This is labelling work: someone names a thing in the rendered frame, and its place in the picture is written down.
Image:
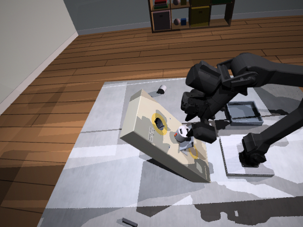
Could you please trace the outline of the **small white cylinder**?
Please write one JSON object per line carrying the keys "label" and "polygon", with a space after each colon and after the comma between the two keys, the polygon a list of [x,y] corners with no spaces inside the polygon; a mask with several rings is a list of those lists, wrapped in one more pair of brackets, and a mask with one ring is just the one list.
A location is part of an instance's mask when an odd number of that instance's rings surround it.
{"label": "small white cylinder", "polygon": [[167,87],[165,85],[161,85],[160,88],[158,89],[158,92],[160,94],[164,94],[166,89],[167,89]]}

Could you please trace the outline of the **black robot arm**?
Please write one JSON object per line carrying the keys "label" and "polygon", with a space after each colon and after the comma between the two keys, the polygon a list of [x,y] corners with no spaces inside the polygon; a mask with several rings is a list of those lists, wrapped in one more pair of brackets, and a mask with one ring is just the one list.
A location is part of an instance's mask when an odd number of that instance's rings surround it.
{"label": "black robot arm", "polygon": [[[233,78],[228,70],[232,71]],[[269,61],[252,53],[240,53],[237,57],[217,64],[217,68],[204,60],[191,67],[186,85],[210,94],[220,105],[226,105],[239,93],[247,96],[248,87],[280,84],[303,87],[303,66]],[[186,114],[201,116],[207,108],[204,95],[184,92],[181,110]],[[196,113],[197,112],[197,113]],[[303,127],[303,98],[290,114],[277,121],[261,133],[249,133],[242,139],[244,150],[239,152],[242,167],[259,167],[266,162],[264,154],[271,144]]]}

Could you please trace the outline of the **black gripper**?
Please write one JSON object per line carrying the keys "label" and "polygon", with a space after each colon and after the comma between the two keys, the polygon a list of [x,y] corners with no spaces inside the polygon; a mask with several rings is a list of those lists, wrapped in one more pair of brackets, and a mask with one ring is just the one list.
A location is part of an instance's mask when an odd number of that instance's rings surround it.
{"label": "black gripper", "polygon": [[[225,105],[220,105],[212,99],[210,94],[203,93],[197,89],[192,89],[190,92],[204,95],[204,100],[207,100],[207,108],[200,117],[198,116],[200,118],[200,122],[197,122],[196,124],[191,123],[192,128],[186,136],[195,137],[195,139],[197,140],[212,144],[217,140],[217,136],[215,132],[215,127],[209,125],[209,119],[214,120],[216,113],[218,113],[219,111],[223,112],[225,110]],[[196,114],[187,114],[185,121],[188,122],[196,116]]]}

